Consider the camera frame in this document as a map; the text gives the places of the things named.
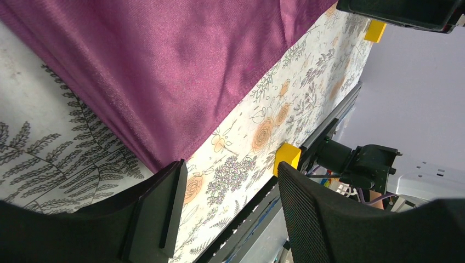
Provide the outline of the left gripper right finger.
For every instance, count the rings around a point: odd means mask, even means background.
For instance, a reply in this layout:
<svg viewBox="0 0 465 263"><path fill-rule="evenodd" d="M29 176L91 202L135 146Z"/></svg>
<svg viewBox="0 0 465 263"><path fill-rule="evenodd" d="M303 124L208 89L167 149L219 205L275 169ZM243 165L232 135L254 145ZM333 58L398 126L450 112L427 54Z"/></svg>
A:
<svg viewBox="0 0 465 263"><path fill-rule="evenodd" d="M279 192L294 262L464 262L464 200L380 210L306 178L285 162Z"/></svg>

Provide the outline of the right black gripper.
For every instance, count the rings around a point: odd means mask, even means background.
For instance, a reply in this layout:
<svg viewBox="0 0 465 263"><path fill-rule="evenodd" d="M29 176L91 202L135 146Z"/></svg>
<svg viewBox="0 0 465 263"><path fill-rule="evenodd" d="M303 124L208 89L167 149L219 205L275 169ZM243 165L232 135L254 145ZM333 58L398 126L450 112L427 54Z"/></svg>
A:
<svg viewBox="0 0 465 263"><path fill-rule="evenodd" d="M337 10L435 33L464 27L464 0L341 0Z"/></svg>

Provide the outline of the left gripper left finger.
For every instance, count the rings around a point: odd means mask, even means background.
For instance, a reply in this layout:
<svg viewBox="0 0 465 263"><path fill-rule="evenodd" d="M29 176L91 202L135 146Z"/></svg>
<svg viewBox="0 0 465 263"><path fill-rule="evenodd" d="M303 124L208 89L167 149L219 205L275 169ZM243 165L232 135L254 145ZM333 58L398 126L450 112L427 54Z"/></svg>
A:
<svg viewBox="0 0 465 263"><path fill-rule="evenodd" d="M186 190L184 160L74 213L1 202L1 262L167 262Z"/></svg>

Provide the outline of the purple satin napkin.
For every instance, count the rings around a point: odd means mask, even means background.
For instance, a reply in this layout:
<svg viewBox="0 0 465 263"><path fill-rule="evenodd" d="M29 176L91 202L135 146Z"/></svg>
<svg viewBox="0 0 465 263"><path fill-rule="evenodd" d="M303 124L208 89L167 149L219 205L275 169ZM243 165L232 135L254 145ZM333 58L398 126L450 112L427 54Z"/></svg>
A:
<svg viewBox="0 0 465 263"><path fill-rule="evenodd" d="M152 171L188 158L333 1L1 1Z"/></svg>

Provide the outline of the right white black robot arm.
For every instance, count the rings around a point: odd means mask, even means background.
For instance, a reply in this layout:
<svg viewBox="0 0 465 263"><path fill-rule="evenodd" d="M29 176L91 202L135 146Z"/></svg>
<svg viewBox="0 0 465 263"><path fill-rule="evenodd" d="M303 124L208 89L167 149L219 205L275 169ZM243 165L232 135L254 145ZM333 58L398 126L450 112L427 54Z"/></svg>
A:
<svg viewBox="0 0 465 263"><path fill-rule="evenodd" d="M336 8L376 22L377 36L385 24L434 33L464 26L464 1L338 1ZM464 198L464 171L419 161L381 145L352 149L332 140L330 130L327 126L316 138L311 162L330 170L332 177L358 194L377 192L375 203L391 196L420 203Z"/></svg>

